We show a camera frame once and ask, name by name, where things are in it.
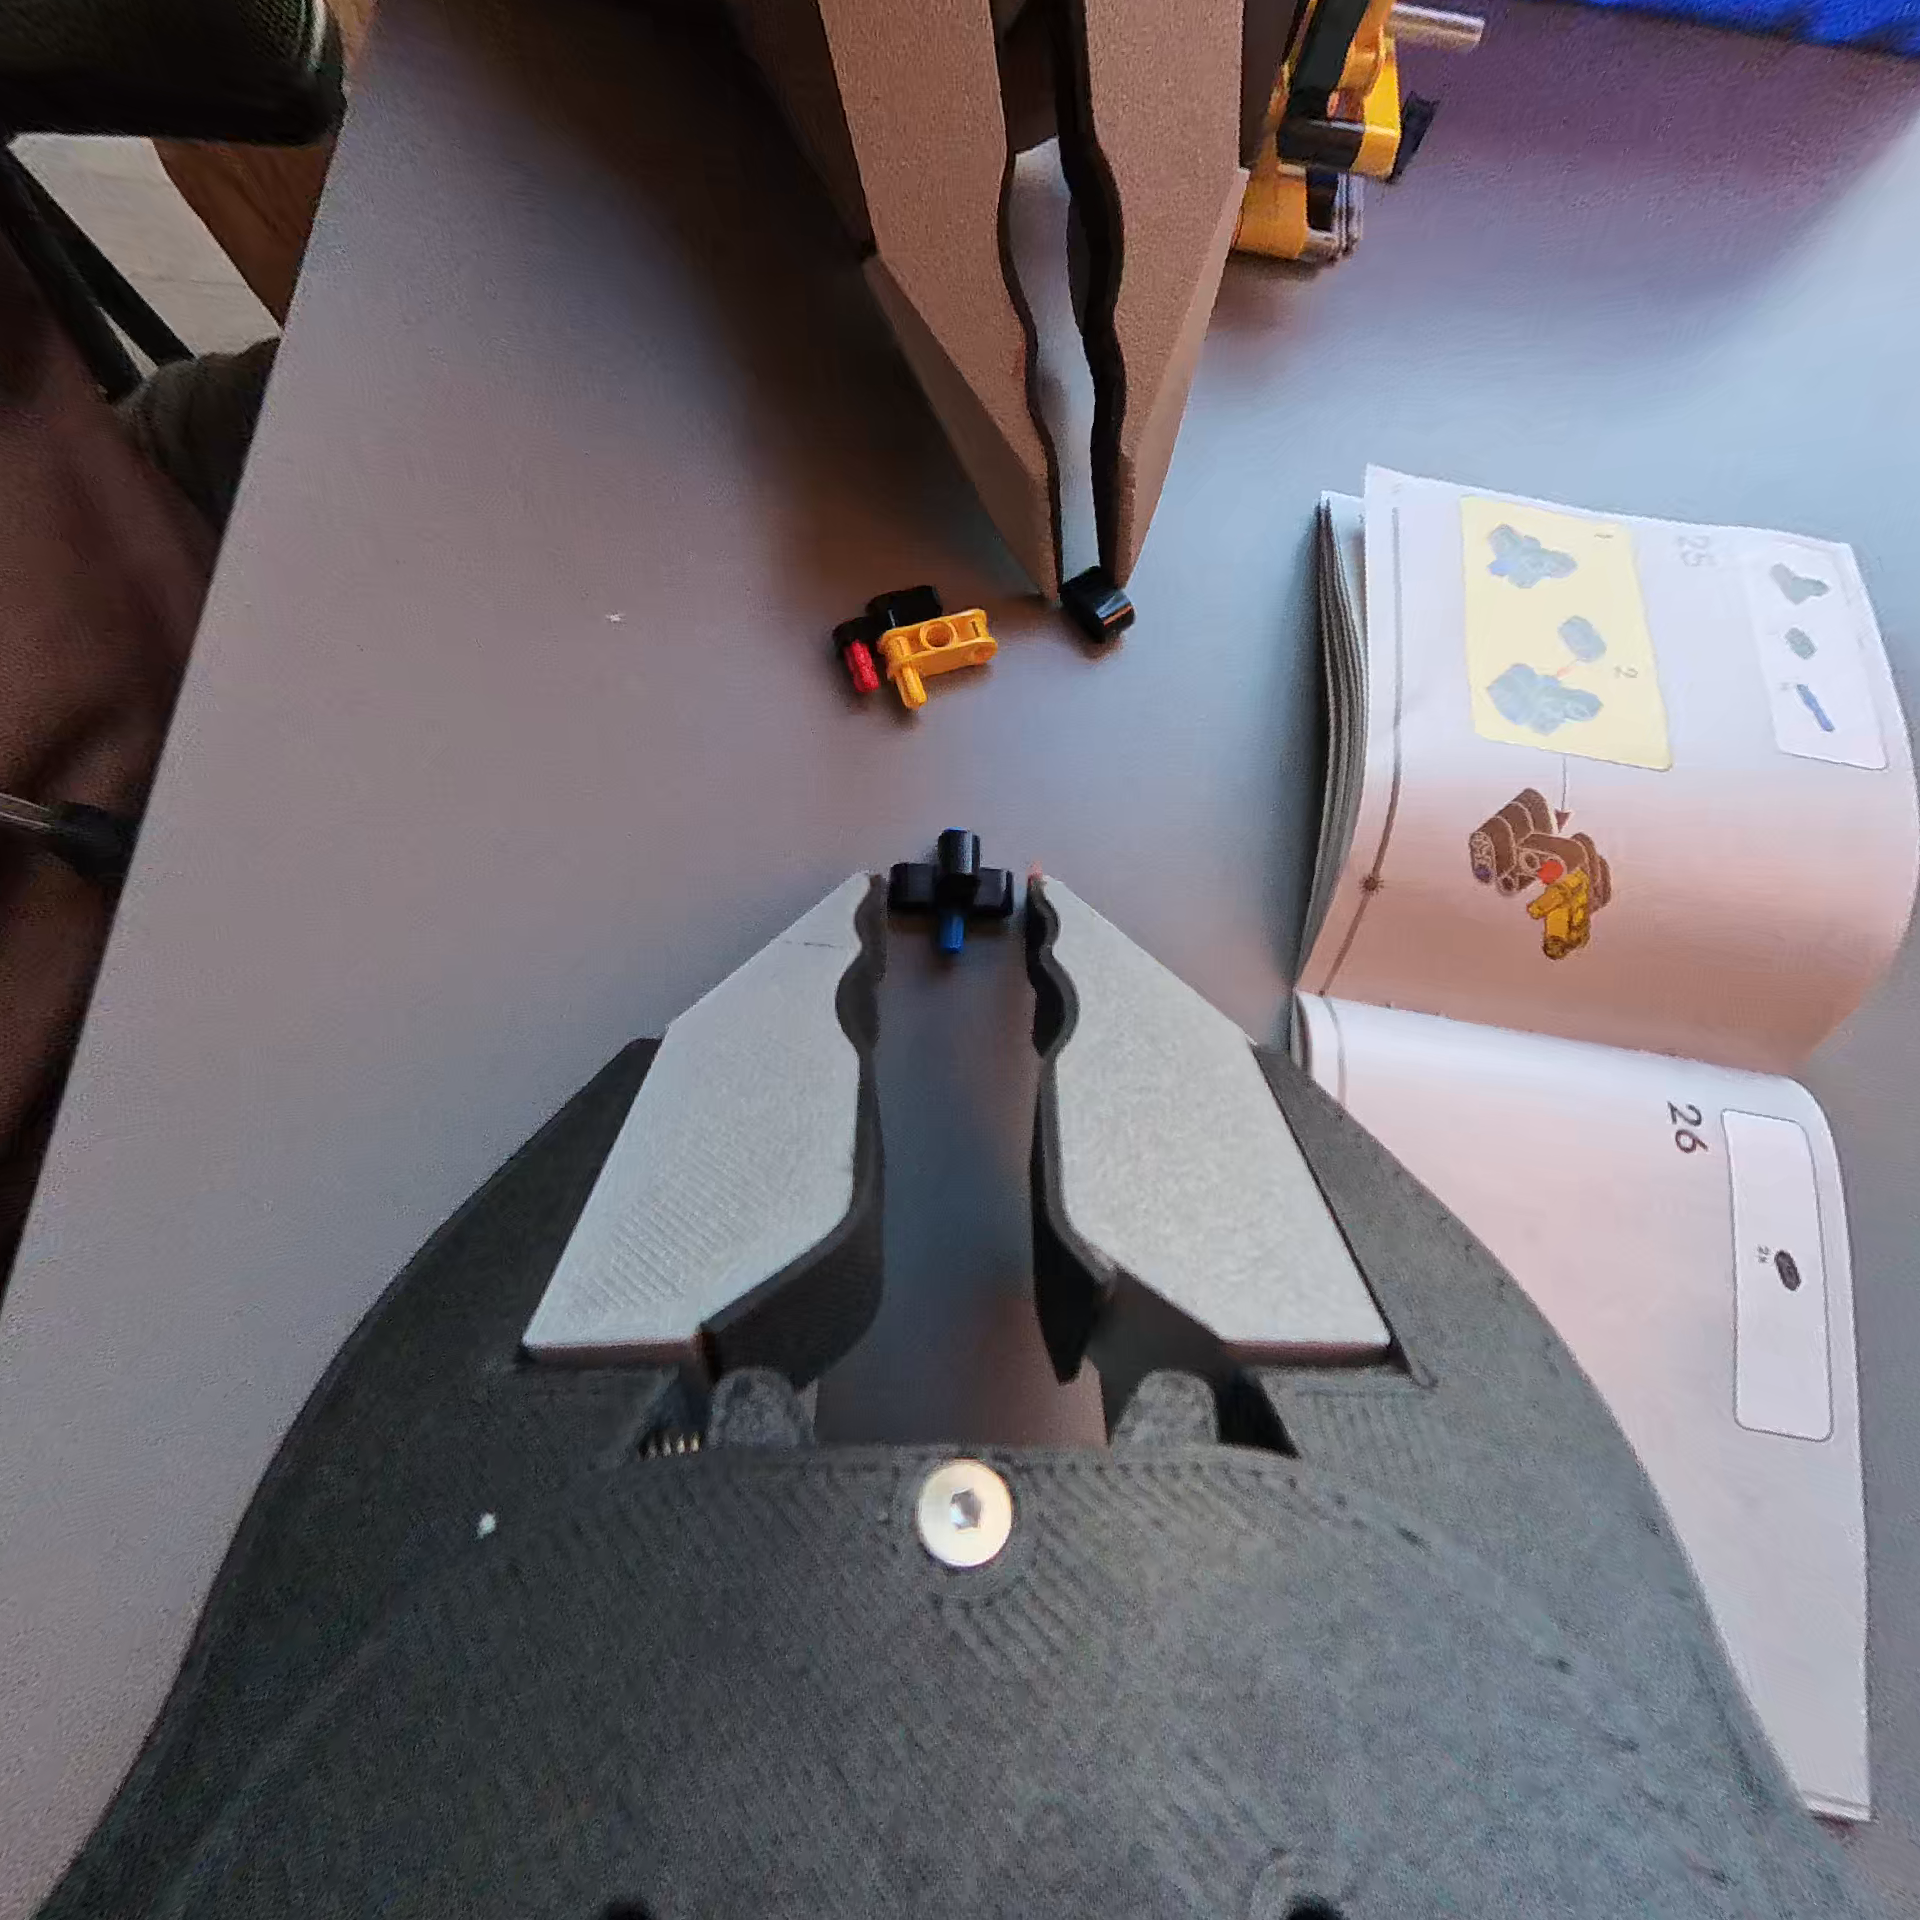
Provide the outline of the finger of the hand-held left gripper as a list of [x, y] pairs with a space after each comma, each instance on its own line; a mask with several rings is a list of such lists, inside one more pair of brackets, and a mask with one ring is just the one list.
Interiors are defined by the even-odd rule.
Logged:
[[1062, 593], [1058, 459], [1004, 236], [1014, 173], [990, 5], [739, 5], [733, 29], [1032, 587]]
[[1125, 587], [1237, 228], [1242, 5], [1058, 5], [1056, 98], [1081, 232], [1096, 567]]

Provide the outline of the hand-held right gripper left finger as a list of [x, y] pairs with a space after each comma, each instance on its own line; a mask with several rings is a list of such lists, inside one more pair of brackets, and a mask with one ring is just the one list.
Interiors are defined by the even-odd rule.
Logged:
[[548, 1369], [815, 1386], [880, 1302], [885, 885], [849, 876], [667, 1025], [522, 1331]]

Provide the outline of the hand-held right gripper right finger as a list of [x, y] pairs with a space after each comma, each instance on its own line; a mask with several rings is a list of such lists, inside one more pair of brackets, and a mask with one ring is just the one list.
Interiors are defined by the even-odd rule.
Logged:
[[1032, 1279], [1062, 1381], [1368, 1369], [1395, 1336], [1261, 1048], [1056, 876], [1032, 876]]

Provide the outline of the black lego piece blue pin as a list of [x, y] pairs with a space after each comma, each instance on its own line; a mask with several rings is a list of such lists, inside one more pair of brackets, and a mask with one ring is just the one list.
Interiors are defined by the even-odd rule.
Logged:
[[973, 925], [1004, 925], [1014, 915], [1014, 878], [984, 863], [973, 830], [943, 830], [929, 860], [890, 866], [885, 904], [896, 919], [923, 920], [935, 953], [949, 963]]

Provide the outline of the yellow lego vehicle model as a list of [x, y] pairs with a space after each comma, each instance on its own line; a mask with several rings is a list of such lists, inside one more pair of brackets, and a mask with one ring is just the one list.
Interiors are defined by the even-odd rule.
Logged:
[[1245, 5], [1231, 252], [1294, 268], [1348, 260], [1366, 186], [1396, 182], [1438, 103], [1402, 84], [1404, 50], [1467, 57], [1483, 16], [1444, 5]]

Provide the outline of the yellow black red lego assembly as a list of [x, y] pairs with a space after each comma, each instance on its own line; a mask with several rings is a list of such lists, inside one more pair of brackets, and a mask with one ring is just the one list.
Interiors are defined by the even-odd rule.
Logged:
[[876, 596], [832, 627], [829, 648], [856, 696], [890, 685], [907, 711], [923, 708], [929, 679], [984, 669], [998, 653], [987, 614], [946, 612], [929, 586]]

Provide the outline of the open lego instruction booklet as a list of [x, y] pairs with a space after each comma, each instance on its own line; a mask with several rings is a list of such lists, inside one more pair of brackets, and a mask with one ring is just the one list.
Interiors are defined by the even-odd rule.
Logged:
[[1799, 1072], [1918, 902], [1850, 546], [1368, 466], [1317, 502], [1294, 1052], [1528, 1290], [1817, 1817], [1872, 1820], [1858, 1314]]

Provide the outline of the blue plastic bin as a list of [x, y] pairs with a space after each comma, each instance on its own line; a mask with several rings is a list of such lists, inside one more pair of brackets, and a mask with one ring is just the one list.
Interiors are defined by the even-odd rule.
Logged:
[[1918, 60], [1918, 5], [1694, 5], [1692, 10], [1755, 38]]

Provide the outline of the black chair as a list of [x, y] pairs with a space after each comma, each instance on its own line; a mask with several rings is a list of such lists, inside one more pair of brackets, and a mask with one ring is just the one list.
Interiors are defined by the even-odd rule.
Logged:
[[87, 232], [18, 163], [18, 139], [308, 149], [344, 120], [327, 5], [3, 5], [3, 245], [94, 390], [128, 399], [141, 349], [188, 360]]

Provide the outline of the person's dark clothing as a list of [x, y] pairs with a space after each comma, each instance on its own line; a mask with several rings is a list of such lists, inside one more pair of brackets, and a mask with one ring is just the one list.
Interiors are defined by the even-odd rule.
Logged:
[[[3, 793], [142, 817], [278, 341], [109, 401], [3, 252]], [[3, 830], [3, 1273], [116, 891]]]

